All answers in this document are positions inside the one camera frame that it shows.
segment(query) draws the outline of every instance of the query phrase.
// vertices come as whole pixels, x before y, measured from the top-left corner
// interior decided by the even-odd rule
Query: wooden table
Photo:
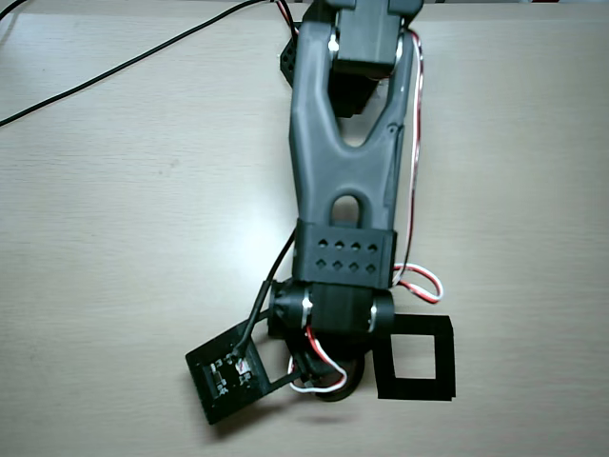
[[[0,24],[0,117],[225,8],[32,1]],[[412,260],[447,295],[395,297],[451,316],[455,401],[377,400],[368,366],[338,404],[285,388],[206,424],[184,355],[247,317],[296,218],[288,30],[263,5],[0,129],[0,455],[606,455],[609,8],[425,6],[413,27]],[[399,373],[433,375],[429,339],[395,341]],[[262,352],[279,377],[282,344]]]

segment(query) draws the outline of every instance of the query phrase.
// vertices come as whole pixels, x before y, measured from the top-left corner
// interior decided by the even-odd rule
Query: wire
[[[393,269],[397,270],[397,269],[401,269],[402,267],[403,267],[402,264],[396,264],[393,267]],[[403,286],[403,287],[407,288],[414,295],[423,299],[427,303],[431,303],[432,305],[435,305],[436,303],[440,302],[440,300],[444,296],[444,286],[442,285],[442,281],[440,280],[440,278],[438,276],[436,276],[434,273],[429,271],[427,268],[423,268],[416,264],[406,264],[406,266],[405,266],[405,268],[403,268],[403,270],[404,271],[414,271],[415,273],[419,273],[421,276],[428,279],[434,285],[434,288],[436,288],[436,294],[434,295],[433,293],[431,293],[428,290],[425,290],[421,286],[417,286],[416,284],[411,284],[404,280],[400,280],[400,282],[398,283],[399,286]]]
[[[290,246],[292,246],[295,236],[296,236],[296,229],[292,230],[292,233],[289,235],[289,238],[285,242],[284,247],[282,248],[281,252],[277,256],[275,263],[273,264],[270,271],[268,272],[266,279],[263,281],[263,284],[260,286],[260,290],[258,291],[256,300],[254,301],[254,306],[252,307],[251,312],[249,313],[249,317],[247,318],[246,328],[244,330],[243,335],[241,335],[241,340],[239,340],[239,343],[237,343],[235,345],[235,348],[232,351],[235,356],[243,356],[243,352],[247,348],[247,344],[249,343],[249,337],[251,336],[251,332],[254,329],[256,322],[258,321],[258,316],[260,314],[260,310],[263,307],[263,302],[265,301],[266,295],[268,294],[268,290],[270,289],[270,285],[273,281],[273,278],[275,277],[275,274],[277,274],[277,270],[279,269],[279,266],[282,264],[282,261],[284,260],[284,257],[287,254],[287,250],[289,249]]]
[[[19,111],[16,114],[13,114],[12,116],[10,116],[10,117],[0,121],[0,128],[4,127],[7,124],[10,124],[11,122],[16,121],[17,119],[21,119],[22,117],[27,116],[28,114],[31,114],[31,113],[33,113],[33,112],[35,112],[35,111],[37,111],[37,110],[39,110],[41,108],[44,108],[44,107],[46,107],[46,106],[48,106],[48,105],[50,105],[50,104],[52,104],[54,102],[57,102],[57,101],[59,101],[59,100],[61,100],[63,98],[69,97],[69,96],[73,95],[74,93],[76,93],[76,92],[78,92],[80,90],[83,90],[83,89],[86,89],[86,88],[88,88],[90,86],[93,86],[94,84],[99,83],[100,81],[110,77],[111,75],[113,75],[115,73],[118,73],[119,71],[124,70],[127,67],[130,67],[131,65],[136,64],[136,63],[146,59],[150,55],[155,54],[156,52],[158,52],[160,50],[163,50],[163,49],[165,49],[165,48],[167,48],[167,47],[177,43],[180,40],[183,40],[184,38],[190,36],[191,34],[197,32],[199,30],[202,30],[205,27],[211,26],[212,24],[215,24],[216,22],[220,21],[221,19],[224,19],[225,17],[229,16],[233,12],[237,12],[238,10],[242,10],[245,7],[249,7],[250,5],[255,5],[257,3],[262,3],[264,1],[266,1],[266,0],[247,0],[247,1],[243,2],[243,3],[240,3],[239,5],[235,5],[234,7],[229,8],[228,10],[225,10],[225,11],[221,12],[217,16],[212,17],[208,21],[205,21],[203,24],[195,26],[192,29],[189,29],[187,31],[184,31],[184,32],[180,33],[179,35],[174,36],[173,38],[171,38],[171,39],[167,40],[166,42],[160,44],[159,46],[157,46],[155,48],[152,48],[151,50],[147,50],[146,52],[144,52],[144,53],[142,53],[142,54],[140,54],[140,55],[138,55],[136,57],[133,57],[130,60],[127,60],[125,63],[123,63],[121,65],[118,65],[118,66],[114,67],[113,69],[108,70],[108,71],[106,71],[106,72],[104,72],[104,73],[102,73],[102,74],[100,74],[98,76],[95,76],[94,78],[89,79],[87,82],[85,82],[83,84],[80,84],[80,85],[76,86],[75,88],[66,90],[66,91],[64,91],[62,93],[59,93],[59,94],[57,94],[55,96],[52,96],[52,97],[48,98],[47,100],[44,100],[44,101],[42,101],[40,103],[37,103],[37,104],[27,108],[27,109]],[[10,10],[10,9],[13,9],[13,8],[15,8],[15,4],[14,3],[11,4],[7,8],[7,10]],[[7,11],[7,10],[4,10],[2,12],[2,14],[0,14],[0,19],[2,19],[2,17],[4,17],[4,15],[6,15],[5,11]]]
[[[346,384],[346,380],[347,380],[346,371],[344,369],[342,369],[339,364],[334,362],[330,358],[330,356],[325,353],[324,349],[322,348],[322,345],[317,340],[317,338],[315,338],[315,336],[313,335],[313,330],[311,329],[311,326],[306,327],[306,337],[308,338],[309,343],[313,347],[313,350],[317,353],[317,355],[319,355],[320,359],[322,359],[328,365],[332,366],[339,373],[341,373],[341,379],[338,383],[336,383],[330,387],[298,387],[294,383],[290,383],[289,386],[292,387],[292,389],[296,390],[299,393],[330,393],[330,392],[335,392],[336,390],[343,388],[344,385]],[[291,374],[293,370],[294,370],[294,359],[292,357],[290,357],[289,362],[287,363],[287,374]]]
[[[279,8],[279,11],[289,25],[289,29],[292,32],[292,40],[294,40],[294,44],[296,44],[298,42],[298,29],[294,23],[294,18],[292,17],[292,12],[290,11],[289,6],[285,0],[277,0],[277,8]]]
[[[6,8],[4,8],[2,10],[2,12],[0,12],[0,21],[2,21],[2,19],[4,19],[5,17],[7,17],[7,15],[13,11],[15,8],[17,8],[19,5],[21,5],[22,3],[26,3],[28,0],[15,0],[14,2],[12,2],[10,5],[8,5]]]
[[[412,41],[417,55],[417,79],[415,81],[415,100],[412,115],[412,154],[410,162],[410,183],[408,185],[408,217],[406,220],[406,253],[403,263],[399,264],[400,269],[393,277],[393,285],[397,286],[402,279],[405,267],[408,265],[408,255],[412,245],[412,231],[415,219],[415,190],[417,188],[417,173],[419,171],[419,153],[421,151],[421,98],[422,98],[422,46],[419,35],[411,30]]]

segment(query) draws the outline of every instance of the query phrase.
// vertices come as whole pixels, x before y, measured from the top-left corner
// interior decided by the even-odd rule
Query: red and white wire
[[[419,153],[421,150],[421,99],[422,99],[422,46],[419,35],[411,30],[412,42],[417,58],[417,79],[415,80],[414,107],[412,114],[412,153],[410,160],[410,183],[408,184],[408,216],[406,219],[406,252],[404,260],[400,265],[398,273],[393,277],[393,285],[397,286],[402,280],[402,275],[408,262],[410,245],[412,244],[412,229],[415,218],[415,190],[417,188],[417,172],[419,170]]]
[[[402,268],[403,268],[402,264],[396,264],[393,267],[394,270],[399,270]],[[427,280],[429,280],[429,282],[431,282],[431,284],[434,285],[434,288],[436,289],[436,293],[435,294],[431,293],[429,290],[426,290],[426,289],[422,288],[421,286],[417,286],[416,284],[412,284],[407,281],[404,281],[404,279],[401,279],[398,282],[399,286],[407,288],[414,295],[423,299],[427,303],[431,303],[432,305],[435,305],[436,303],[440,302],[440,300],[444,296],[444,286],[442,285],[442,281],[440,280],[440,278],[438,276],[436,276],[434,273],[429,271],[427,268],[421,267],[416,264],[406,264],[406,266],[403,270],[419,273],[422,277],[426,278]]]
[[[299,387],[294,383],[290,383],[290,387],[296,390],[299,393],[330,393],[340,388],[343,388],[346,384],[347,374],[344,369],[341,368],[339,364],[334,362],[324,351],[320,342],[313,335],[313,330],[311,327],[306,327],[306,337],[308,338],[309,343],[313,347],[313,350],[319,355],[320,359],[326,362],[328,365],[336,369],[339,373],[341,373],[341,379],[334,385],[329,387]],[[289,358],[289,362],[287,363],[287,374],[291,374],[294,371],[294,359],[293,357]]]

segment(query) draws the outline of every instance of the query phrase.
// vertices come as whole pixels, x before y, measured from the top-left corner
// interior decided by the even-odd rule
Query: square hole
[[[436,360],[432,335],[392,335],[397,378],[434,379]]]

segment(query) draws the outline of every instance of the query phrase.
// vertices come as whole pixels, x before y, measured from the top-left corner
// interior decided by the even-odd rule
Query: black wire
[[[26,0],[17,0],[17,2],[14,2],[13,4],[11,4],[7,8],[7,10],[11,10],[11,9],[15,8],[17,6],[17,5],[15,5],[15,3],[24,2],[24,1],[26,1]],[[36,105],[33,105],[27,109],[24,109],[23,111],[17,112],[16,114],[13,114],[12,116],[0,121],[0,128],[4,127],[6,124],[10,124],[11,122],[16,121],[17,119],[21,119],[22,117],[27,116],[28,114],[31,114],[31,113],[39,110],[40,108],[44,108],[44,107],[50,105],[51,103],[54,103],[58,100],[69,97],[82,89],[86,89],[90,86],[93,86],[94,84],[99,83],[103,79],[106,79],[109,76],[111,76],[115,73],[118,73],[119,71],[124,70],[127,67],[130,67],[131,65],[140,62],[141,60],[146,59],[147,57],[149,57],[152,54],[155,54],[159,50],[163,50],[163,49],[167,48],[168,46],[171,46],[171,45],[177,43],[178,41],[186,38],[187,36],[190,36],[192,33],[195,33],[199,30],[204,29],[207,26],[211,26],[212,24],[215,24],[216,22],[218,22],[221,19],[224,19],[225,17],[232,14],[233,12],[241,10],[245,7],[249,7],[250,5],[255,5],[256,3],[262,3],[264,1],[267,1],[267,0],[247,0],[243,3],[240,3],[239,5],[235,5],[234,7],[229,8],[228,10],[226,10],[224,12],[221,12],[217,16],[212,17],[211,19],[204,22],[203,24],[193,27],[192,29],[189,29],[187,31],[184,31],[184,32],[180,33],[179,35],[174,36],[173,38],[167,40],[165,43],[160,44],[156,48],[147,50],[146,52],[138,55],[137,57],[133,57],[131,60],[127,60],[125,63],[118,65],[118,66],[114,67],[113,69],[100,74],[99,76],[95,76],[94,78],[89,79],[87,82],[80,84],[80,85],[76,86],[75,88],[72,88],[72,89],[66,90],[65,92],[54,95],[54,96],[48,98],[47,100],[37,103]],[[4,10],[2,12],[3,15],[0,15],[0,19],[2,19],[2,17],[4,17],[4,15],[6,15],[5,11],[6,10]]]
[[[258,291],[258,295],[256,296],[256,300],[254,301],[254,306],[249,313],[249,317],[247,318],[246,329],[244,330],[243,335],[241,335],[241,340],[239,343],[235,345],[232,353],[237,357],[243,357],[244,351],[247,348],[247,344],[249,343],[249,337],[251,336],[251,332],[258,321],[258,316],[260,314],[260,309],[263,307],[263,303],[265,302],[266,295],[268,294],[268,290],[270,289],[271,282],[279,269],[279,265],[282,264],[289,247],[294,243],[294,238],[296,236],[296,229],[292,230],[292,234],[289,235],[289,238],[285,242],[284,248],[277,256],[275,263],[271,267],[268,275],[266,276],[265,281],[260,286],[260,290]]]
[[[2,10],[2,12],[0,12],[0,21],[2,19],[4,19],[7,14],[9,14],[11,11],[13,11],[15,8],[17,8],[19,5],[21,5],[22,3],[26,3],[28,0],[15,0],[14,2],[12,2],[10,5],[8,5],[6,8],[4,8]]]
[[[298,32],[296,31],[296,24],[294,23],[294,18],[292,17],[292,11],[289,10],[289,6],[285,0],[277,1],[284,6],[285,14],[287,14],[287,24],[292,32],[292,40],[294,40],[294,44],[296,45],[298,43]]]

